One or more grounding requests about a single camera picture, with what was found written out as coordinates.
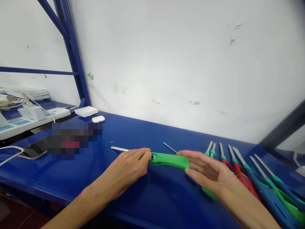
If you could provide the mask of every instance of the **blue metal beam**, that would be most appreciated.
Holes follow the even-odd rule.
[[[13,67],[1,67],[0,72],[18,72],[18,73],[35,73],[35,74],[54,74],[54,75],[74,75],[77,76],[76,72],[60,72],[51,70],[41,69],[29,69],[29,68],[13,68]]]
[[[47,2],[47,0],[38,0],[42,8],[48,14],[54,25],[57,27],[61,35],[64,37],[65,40],[69,39],[69,35],[67,34],[66,29],[64,28],[63,24],[60,22],[59,18]]]
[[[85,106],[90,106],[90,97],[87,89],[86,78],[83,71],[83,65],[78,50],[77,40],[74,32],[73,22],[70,15],[70,9],[67,0],[54,0],[56,11],[60,21],[67,28],[67,33],[70,36],[69,40],[66,40],[66,48],[70,58],[72,71],[78,72],[78,77],[75,78],[76,86],[80,99],[85,99]]]

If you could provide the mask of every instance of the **silver tube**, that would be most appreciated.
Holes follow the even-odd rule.
[[[236,153],[236,155],[238,156],[238,158],[241,160],[241,162],[243,164],[247,164],[246,161],[244,160],[244,158],[242,157],[241,153],[239,152],[239,150],[235,147],[233,147],[233,150]]]
[[[232,150],[231,145],[228,145],[228,147],[229,147],[229,151],[230,151],[230,153],[231,153],[231,157],[232,157],[233,159],[236,159],[236,158],[235,158],[235,155],[234,155],[234,153],[233,153],[233,150]]]
[[[129,149],[119,148],[119,147],[115,147],[115,146],[112,146],[111,149],[122,151],[122,152],[129,151]]]
[[[260,166],[258,165],[258,163],[254,160],[254,158],[252,156],[250,156],[250,159],[252,160],[252,162],[254,163],[254,165],[256,166],[256,168],[260,171],[260,173],[262,174],[263,177],[267,177],[266,174],[263,172],[263,170],[260,168]]]
[[[216,148],[216,143],[213,143],[213,150],[215,150]]]
[[[219,143],[219,146],[220,146],[220,153],[221,153],[221,155],[223,155],[223,156],[224,156],[224,153],[223,153],[223,148],[222,148],[222,143],[221,143],[221,142]]]
[[[210,149],[212,147],[213,141],[210,141],[209,147],[207,148],[207,152],[210,152]]]
[[[163,143],[164,145],[166,145],[171,151],[173,151],[173,152],[175,152],[175,153],[177,153],[177,151],[176,150],[174,150],[172,147],[170,147],[169,145],[167,145],[165,142]]]
[[[257,156],[256,154],[254,154],[254,156],[256,157],[257,160],[259,160],[259,162],[265,167],[265,169],[266,169],[272,176],[275,176],[274,173],[268,168],[268,166],[263,162],[263,160],[260,159],[259,156]]]

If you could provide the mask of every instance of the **floor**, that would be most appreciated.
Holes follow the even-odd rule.
[[[50,218],[0,190],[1,229],[39,229]]]

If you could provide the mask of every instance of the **left hand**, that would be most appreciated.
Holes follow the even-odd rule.
[[[121,153],[105,172],[91,185],[95,195],[110,202],[122,195],[129,186],[147,173],[152,154],[149,148],[132,149]]]

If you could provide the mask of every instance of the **pixelated area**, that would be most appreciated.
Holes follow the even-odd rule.
[[[48,123],[47,134],[49,159],[96,159],[102,144],[102,123]]]

